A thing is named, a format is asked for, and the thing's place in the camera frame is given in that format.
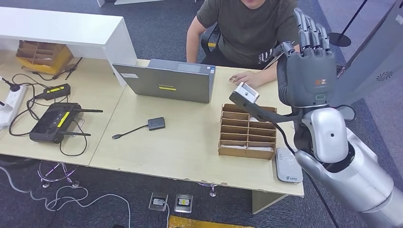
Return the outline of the person's left hand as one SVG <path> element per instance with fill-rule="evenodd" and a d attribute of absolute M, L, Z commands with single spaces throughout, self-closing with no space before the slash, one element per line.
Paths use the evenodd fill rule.
<path fill-rule="evenodd" d="M 229 78 L 231 83 L 239 85 L 240 83 L 244 83 L 252 88 L 259 87 L 271 79 L 264 72 L 251 72 L 245 71 L 242 73 L 235 74 Z"/>

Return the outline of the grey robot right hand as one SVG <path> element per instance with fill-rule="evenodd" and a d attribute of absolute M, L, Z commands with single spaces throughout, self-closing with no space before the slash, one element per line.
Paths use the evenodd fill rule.
<path fill-rule="evenodd" d="M 300 50 L 290 41 L 273 51 L 277 57 L 277 82 L 280 101 L 292 107 L 317 107 L 329 104 L 337 79 L 336 59 L 330 49 L 326 29 L 295 8 Z"/>

